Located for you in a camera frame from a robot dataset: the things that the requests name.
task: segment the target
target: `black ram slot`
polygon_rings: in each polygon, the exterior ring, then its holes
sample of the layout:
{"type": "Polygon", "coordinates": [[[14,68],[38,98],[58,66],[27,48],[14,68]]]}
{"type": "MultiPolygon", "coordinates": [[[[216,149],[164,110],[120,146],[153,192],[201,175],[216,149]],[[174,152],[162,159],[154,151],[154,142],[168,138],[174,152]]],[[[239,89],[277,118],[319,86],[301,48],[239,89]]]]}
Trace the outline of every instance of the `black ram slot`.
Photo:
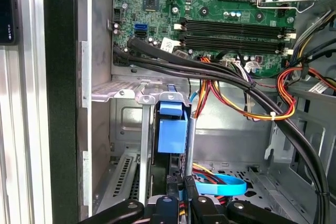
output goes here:
{"type": "Polygon", "coordinates": [[[264,54],[281,54],[285,44],[246,40],[221,39],[201,36],[185,36],[182,40],[187,49],[226,50],[235,49],[241,52],[257,52],[264,54]]]}
{"type": "Polygon", "coordinates": [[[244,37],[279,39],[283,38],[287,33],[295,32],[294,29],[285,27],[187,20],[185,18],[180,18],[180,23],[184,26],[187,33],[195,34],[225,34],[244,37]]]}

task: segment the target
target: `blue plastic tab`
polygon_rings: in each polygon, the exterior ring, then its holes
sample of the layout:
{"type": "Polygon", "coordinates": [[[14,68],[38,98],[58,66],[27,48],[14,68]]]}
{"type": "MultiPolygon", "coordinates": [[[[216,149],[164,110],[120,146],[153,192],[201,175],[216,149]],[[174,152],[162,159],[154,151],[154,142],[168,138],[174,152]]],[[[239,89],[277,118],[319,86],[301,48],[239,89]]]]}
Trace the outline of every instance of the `blue plastic tab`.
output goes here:
{"type": "Polygon", "coordinates": [[[182,116],[182,103],[180,102],[161,102],[160,110],[161,115],[177,115],[182,116]]]}
{"type": "Polygon", "coordinates": [[[160,120],[158,152],[183,154],[187,138],[188,118],[183,111],[182,120],[160,120]]]}

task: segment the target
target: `black clamp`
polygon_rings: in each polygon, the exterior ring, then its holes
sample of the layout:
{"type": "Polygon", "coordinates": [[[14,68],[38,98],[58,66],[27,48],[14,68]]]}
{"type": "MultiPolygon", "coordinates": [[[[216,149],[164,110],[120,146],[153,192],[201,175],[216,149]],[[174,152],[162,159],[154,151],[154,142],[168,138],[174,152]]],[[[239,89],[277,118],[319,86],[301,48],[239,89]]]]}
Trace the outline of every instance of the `black clamp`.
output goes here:
{"type": "Polygon", "coordinates": [[[308,63],[303,62],[300,79],[305,79],[308,73],[309,73],[309,65],[308,63]]]}
{"type": "Polygon", "coordinates": [[[256,82],[253,82],[253,83],[251,84],[251,86],[248,87],[248,89],[244,91],[244,93],[248,93],[248,92],[252,91],[252,90],[256,87],[256,85],[257,85],[257,83],[256,83],[256,82]]]}

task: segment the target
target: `sata port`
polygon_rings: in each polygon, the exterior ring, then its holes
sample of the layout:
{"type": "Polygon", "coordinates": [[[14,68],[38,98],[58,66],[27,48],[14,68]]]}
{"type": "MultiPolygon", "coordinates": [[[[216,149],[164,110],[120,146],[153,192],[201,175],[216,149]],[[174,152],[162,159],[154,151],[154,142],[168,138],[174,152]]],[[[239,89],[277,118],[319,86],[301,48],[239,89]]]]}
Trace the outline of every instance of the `sata port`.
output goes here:
{"type": "Polygon", "coordinates": [[[134,30],[147,31],[148,25],[147,24],[135,24],[134,30]]]}
{"type": "Polygon", "coordinates": [[[135,31],[134,35],[136,37],[146,37],[147,36],[147,32],[146,31],[135,31]]]}

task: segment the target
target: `connector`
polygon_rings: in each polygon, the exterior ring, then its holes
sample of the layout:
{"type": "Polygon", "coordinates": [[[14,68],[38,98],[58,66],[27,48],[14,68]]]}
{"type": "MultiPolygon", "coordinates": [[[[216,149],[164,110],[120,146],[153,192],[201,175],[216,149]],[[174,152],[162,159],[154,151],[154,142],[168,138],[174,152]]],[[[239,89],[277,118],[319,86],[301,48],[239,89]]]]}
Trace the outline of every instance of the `connector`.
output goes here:
{"type": "Polygon", "coordinates": [[[148,25],[147,24],[135,24],[134,30],[137,31],[148,31],[148,25]]]}

